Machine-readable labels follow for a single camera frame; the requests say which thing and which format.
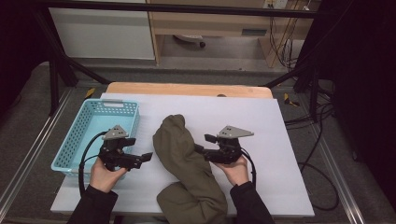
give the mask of human hand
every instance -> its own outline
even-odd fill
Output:
[[[107,170],[105,164],[98,157],[91,168],[90,185],[104,193],[109,193],[126,172],[125,168],[114,172]]]
[[[231,164],[214,163],[227,176],[230,183],[234,186],[241,186],[249,181],[248,179],[248,161],[241,156],[236,162]]]

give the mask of white cabinet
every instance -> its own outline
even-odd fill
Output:
[[[112,2],[146,3],[145,0]],[[49,10],[64,50],[70,57],[154,60],[147,12]]]

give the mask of blue plastic basket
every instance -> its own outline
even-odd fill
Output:
[[[65,175],[78,175],[78,166],[85,147],[97,134],[106,132],[118,124],[128,132],[129,137],[135,137],[139,123],[138,107],[138,102],[134,101],[86,100],[56,154],[51,169]],[[97,155],[102,144],[102,138],[97,138],[85,158]],[[126,147],[124,151],[131,153],[132,147]],[[95,160],[91,159],[85,163],[84,176],[90,176]]]

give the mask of white tabletop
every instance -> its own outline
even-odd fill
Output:
[[[181,114],[196,144],[217,149],[205,141],[204,134],[216,135],[226,125],[254,132],[239,139],[253,159],[257,170],[257,191],[274,217],[312,217],[303,178],[291,148],[282,115],[275,99],[175,96],[153,94],[104,93],[102,99],[139,102],[140,122],[133,153],[154,152],[151,161],[133,169],[113,189],[119,199],[114,213],[158,215],[158,193],[177,179],[168,173],[155,154],[152,135],[168,115]],[[212,164],[212,172],[226,195],[229,215],[236,210],[230,196],[231,184]],[[52,212],[71,213],[79,200],[78,179],[67,176],[51,207]]]

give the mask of olive green cloth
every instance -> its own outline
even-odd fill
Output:
[[[182,115],[171,115],[153,135],[155,151],[163,166],[180,182],[157,196],[172,224],[223,223],[227,201],[212,175],[210,164],[194,151],[194,140]]]

